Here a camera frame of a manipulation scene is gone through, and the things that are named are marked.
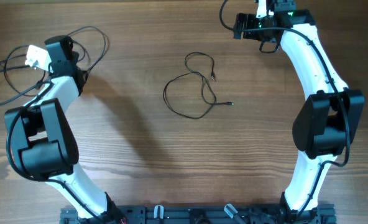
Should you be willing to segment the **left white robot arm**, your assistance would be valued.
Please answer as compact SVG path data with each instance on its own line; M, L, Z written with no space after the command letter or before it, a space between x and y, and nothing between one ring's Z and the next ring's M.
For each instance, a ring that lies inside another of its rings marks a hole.
M88 72L77 66L73 39L58 35L45 49L29 46L26 65L48 72L42 90L21 107L7 110L6 154L21 177L57 189L76 209L64 223L125 223L125 215L79 164L79 150L65 112L83 90Z

